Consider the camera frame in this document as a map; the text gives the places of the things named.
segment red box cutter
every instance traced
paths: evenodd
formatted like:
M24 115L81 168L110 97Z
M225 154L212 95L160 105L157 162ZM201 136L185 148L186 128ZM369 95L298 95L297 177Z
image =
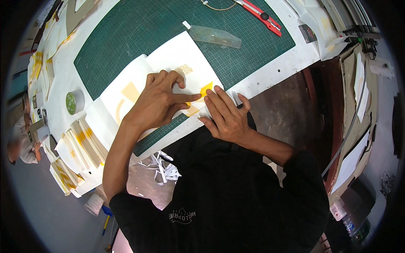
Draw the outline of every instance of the red box cutter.
M277 36L281 37L281 26L274 21L267 13L260 10L258 7L254 6L252 3L246 0L234 0L238 4L242 5L247 11L257 17L261 22L263 22L266 27L274 32Z

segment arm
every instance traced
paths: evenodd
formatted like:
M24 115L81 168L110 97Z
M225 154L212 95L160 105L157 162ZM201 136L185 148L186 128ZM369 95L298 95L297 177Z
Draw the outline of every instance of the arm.
M174 83L185 88L184 78L175 71L149 74L145 89L122 120L104 166L102 184L108 200L126 191L129 158L139 136L148 129L169 124L178 110L188 108L185 102L201 97L173 94Z
M30 116L27 113L24 113L24 123L30 125Z
M39 162L41 160L41 152L39 151L39 148L41 147L41 143L37 142L34 145L34 153L35 153L35 158L36 161Z
M206 117L200 118L212 135L265 155L283 167L293 156L294 148L287 143L260 134L248 126L247 113L250 110L250 103L245 96L238 94L243 102L243 108L238 109L224 90L219 86L215 86L214 89L217 94L207 90L205 104L216 125Z

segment hand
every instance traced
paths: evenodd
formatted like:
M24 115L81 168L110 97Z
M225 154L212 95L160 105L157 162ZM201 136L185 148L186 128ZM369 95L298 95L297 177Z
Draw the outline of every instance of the hand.
M173 94L172 87L178 83L184 89L184 78L172 70L148 74L146 85L132 109L125 115L122 123L136 126L142 132L169 124L178 110L188 109L185 102L192 102L201 94Z
M208 89L204 100L216 125L206 117L199 118L199 120L215 138L233 143L244 141L252 131L247 124L247 113L250 110L249 100L238 94L243 103L243 107L238 109L223 89L217 85L214 89L217 94Z
M40 148L40 147L41 147L41 143L40 143L40 142L37 142L37 143L34 144L34 151L35 151L35 153L39 151L39 148Z

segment person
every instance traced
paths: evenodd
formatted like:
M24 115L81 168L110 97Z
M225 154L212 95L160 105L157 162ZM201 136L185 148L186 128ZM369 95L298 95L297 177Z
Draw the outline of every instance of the person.
M307 151L255 131L249 100L237 108L220 87L204 97L213 121L177 145L172 163L181 177L172 201L157 209L126 191L128 163L139 136L170 123L200 94L173 94L185 87L171 71L149 74L124 117L107 156L102 184L109 206L134 252L310 252L329 213L320 171ZM263 156L284 168L283 188Z
M32 144L30 142L27 134L29 126L30 118L25 113L13 127L13 133L7 143L7 155L12 165L15 164L18 157L26 164L37 164L41 160L41 153L39 151L41 143Z

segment finger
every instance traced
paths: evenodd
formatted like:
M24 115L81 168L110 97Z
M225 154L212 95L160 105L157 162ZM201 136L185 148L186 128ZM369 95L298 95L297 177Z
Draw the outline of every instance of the finger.
M146 85L150 85L155 81L155 78L158 76L158 73L150 73L146 76Z
M201 94L172 94L171 95L171 102L172 103L185 103L185 102L193 102L197 99L201 98Z
M233 115L237 115L238 108L236 107L236 105L234 104L232 99L229 97L229 95L223 89L221 89L221 87L219 87L218 85L214 86L214 90L217 92L217 95L222 99L222 101L226 104L229 111Z
M238 93L238 98L242 101L243 107L239 109L239 111L243 114L247 114L250 110L250 103L249 100L242 94Z
M177 73L176 71L172 70L167 74L166 77L168 84L170 85L170 88L173 87L174 83L177 83L181 89L185 88L185 83L184 83L184 78L182 75Z
M153 80L153 83L151 84L152 86L156 86L156 85L158 85L158 84L160 84L164 79L165 79L165 77L167 76L167 71L166 70L161 70L160 72L159 72L159 74L157 74L156 76L155 76L155 79Z
M212 90L208 89L206 91L207 96L209 97L209 100L212 101L212 103L215 105L216 109L219 111L219 113L225 118L231 117L232 114L230 113L228 107L225 105L225 103L222 101L221 98L218 97L217 94L215 94Z
M166 117L163 120L163 124L167 125L172 121L173 115L179 110L188 109L189 106L184 103L176 103L172 104L169 109L167 110Z
M205 127L211 132L213 137L219 138L220 135L218 133L218 128L217 128L217 126L215 126L215 124L212 122L212 120L210 120L206 117L201 117L198 119L204 123Z
M215 107L214 103L209 99L209 96L204 97L205 105L208 108L209 113L211 114L212 118L214 119L215 123L218 127L225 126L225 121L218 109Z

